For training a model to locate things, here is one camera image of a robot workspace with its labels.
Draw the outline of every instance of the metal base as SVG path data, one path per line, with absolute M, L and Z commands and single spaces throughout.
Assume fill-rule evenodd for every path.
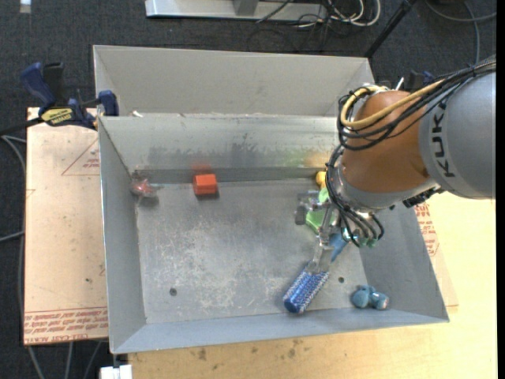
M 278 9 L 282 3 L 258 2 L 250 15 L 237 15 L 234 0 L 146 0 L 147 17 L 202 17 L 235 20 L 260 20 Z M 271 21 L 314 21 L 325 17 L 326 10 L 320 4 L 289 3 Z

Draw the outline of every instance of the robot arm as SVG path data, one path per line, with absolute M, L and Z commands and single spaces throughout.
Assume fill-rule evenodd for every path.
M 348 242 L 373 247 L 382 238 L 381 209 L 444 191 L 494 198 L 495 110 L 495 58 L 412 94 L 369 85 L 343 97 L 340 145 L 325 176 L 328 199 L 317 204 L 326 209 L 320 242 L 284 295 L 285 307 L 304 313 Z

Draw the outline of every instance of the metal stand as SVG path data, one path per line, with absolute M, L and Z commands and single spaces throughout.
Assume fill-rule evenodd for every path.
M 273 13 L 284 1 L 262 0 L 146 0 L 147 17 L 202 17 L 260 20 Z M 314 21 L 325 8 L 313 3 L 288 3 L 269 17 L 274 21 Z
M 412 9 L 416 1 L 417 0 L 404 0 L 402 2 L 402 5 L 399 7 L 399 9 L 387 23 L 386 28 L 380 33 L 380 35 L 374 41 L 372 46 L 366 51 L 365 53 L 366 58 L 368 59 L 372 58 L 373 54 L 375 54 L 377 49 L 379 49 L 380 45 L 382 45 L 382 42 L 386 40 L 386 38 L 389 36 L 389 34 L 391 34 L 393 29 L 395 29 L 396 25 L 398 25 L 400 20 L 404 18 L 404 16 Z

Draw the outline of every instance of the small toy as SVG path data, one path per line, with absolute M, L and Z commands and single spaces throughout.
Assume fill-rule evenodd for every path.
M 218 181 L 215 174 L 198 174 L 193 176 L 193 191 L 195 195 L 216 195 Z
M 147 178 L 132 180 L 129 190 L 140 198 L 153 198 L 157 195 L 157 189 L 151 185 Z
M 360 309 L 371 306 L 377 310 L 385 310 L 389 306 L 389 297 L 378 292 L 369 285 L 360 285 L 351 298 L 353 305 Z

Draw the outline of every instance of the blue brush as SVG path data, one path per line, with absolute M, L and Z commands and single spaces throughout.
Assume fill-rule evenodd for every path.
M 310 273 L 305 267 L 282 298 L 286 309 L 291 313 L 304 313 L 329 275 L 328 271 Z
M 317 292 L 328 281 L 330 263 L 342 252 L 347 242 L 338 233 L 330 236 L 329 244 L 318 246 L 314 259 L 305 266 L 282 297 L 284 306 L 289 312 L 298 314 L 305 312 Z

